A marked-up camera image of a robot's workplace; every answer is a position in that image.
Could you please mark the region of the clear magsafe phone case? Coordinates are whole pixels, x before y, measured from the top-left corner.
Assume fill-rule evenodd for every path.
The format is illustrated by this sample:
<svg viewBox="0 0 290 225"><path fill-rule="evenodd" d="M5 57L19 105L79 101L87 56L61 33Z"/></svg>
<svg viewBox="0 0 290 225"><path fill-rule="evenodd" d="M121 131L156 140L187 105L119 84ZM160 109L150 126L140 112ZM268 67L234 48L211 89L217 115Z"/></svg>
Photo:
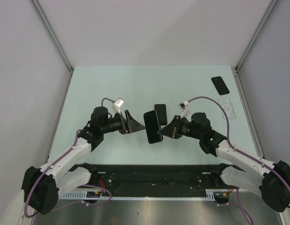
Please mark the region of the clear magsafe phone case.
<svg viewBox="0 0 290 225"><path fill-rule="evenodd" d="M232 101L230 98L219 98L218 103L224 109L229 120L235 120L237 118Z"/></svg>

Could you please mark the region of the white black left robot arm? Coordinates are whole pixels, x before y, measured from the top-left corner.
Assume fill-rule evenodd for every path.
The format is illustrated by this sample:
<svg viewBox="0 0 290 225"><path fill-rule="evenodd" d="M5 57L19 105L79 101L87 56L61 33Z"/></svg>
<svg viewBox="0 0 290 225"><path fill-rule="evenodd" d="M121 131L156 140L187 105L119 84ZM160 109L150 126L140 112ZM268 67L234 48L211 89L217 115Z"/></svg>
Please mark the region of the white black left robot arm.
<svg viewBox="0 0 290 225"><path fill-rule="evenodd" d="M86 126L77 130L74 143L68 150L39 168L31 166L26 170L21 187L24 191L24 216L33 217L28 214L29 207L45 215L54 209L60 197L73 189L97 185L97 167L83 163L74 171L70 169L103 142L104 134L118 131L126 135L144 129L145 126L136 121L128 110L112 116L107 108L96 107Z"/></svg>

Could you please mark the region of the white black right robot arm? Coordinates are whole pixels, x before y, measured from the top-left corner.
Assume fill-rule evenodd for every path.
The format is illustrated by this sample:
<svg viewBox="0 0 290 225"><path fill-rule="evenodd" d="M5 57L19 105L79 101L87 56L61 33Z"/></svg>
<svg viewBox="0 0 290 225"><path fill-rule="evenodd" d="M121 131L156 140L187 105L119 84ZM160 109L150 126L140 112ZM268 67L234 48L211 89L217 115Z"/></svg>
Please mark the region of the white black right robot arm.
<svg viewBox="0 0 290 225"><path fill-rule="evenodd" d="M290 166L283 161L274 163L238 149L228 136L212 129L205 113L193 114L191 121L176 115L158 134L172 139L182 136L198 139L206 154L231 162L231 166L221 164L220 170L211 176L216 188L226 184L236 186L261 197L277 212L290 209Z"/></svg>

